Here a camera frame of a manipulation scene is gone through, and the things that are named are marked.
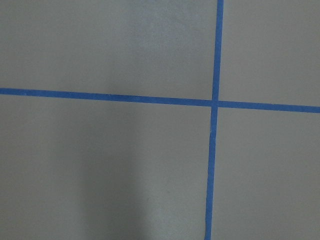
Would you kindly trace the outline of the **blue tape strip crosswise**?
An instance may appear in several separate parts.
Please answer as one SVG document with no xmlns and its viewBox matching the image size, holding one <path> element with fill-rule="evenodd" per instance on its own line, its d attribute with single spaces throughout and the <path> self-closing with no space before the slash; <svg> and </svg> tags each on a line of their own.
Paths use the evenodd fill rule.
<svg viewBox="0 0 320 240">
<path fill-rule="evenodd" d="M 315 113 L 315 114 L 318 114 L 320 112 L 320 108 L 318 106 L 239 102 L 239 101 L 224 101 L 224 100 L 209 100 L 209 99 L 153 97 L 153 96 L 119 95 L 119 94 L 3 88 L 3 87 L 0 89 L 0 93 L 2 95 L 13 95 L 13 96 L 163 104 L 163 105 L 179 105 L 179 106 L 194 106 L 194 107 L 217 107 L 217 108 L 230 108 L 230 109 L 250 109 L 250 110 L 283 111 L 283 112 Z"/>
</svg>

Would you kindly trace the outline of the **blue tape strip lengthwise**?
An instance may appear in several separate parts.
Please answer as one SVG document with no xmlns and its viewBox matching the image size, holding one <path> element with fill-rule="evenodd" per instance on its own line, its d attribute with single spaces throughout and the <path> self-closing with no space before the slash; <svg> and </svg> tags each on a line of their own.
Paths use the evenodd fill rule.
<svg viewBox="0 0 320 240">
<path fill-rule="evenodd" d="M 217 126 L 218 126 L 221 53 L 222 53 L 222 36 L 223 36 L 223 16 L 224 16 L 224 1 L 218 0 L 216 5 L 214 63 L 213 63 L 212 96 L 211 96 L 211 109 L 210 109 L 210 133 L 209 133 L 207 187 L 206 187 L 206 205 L 205 205 L 205 234 L 204 234 L 205 240 L 210 240 L 212 237 L 216 138 L 217 138 Z"/>
</svg>

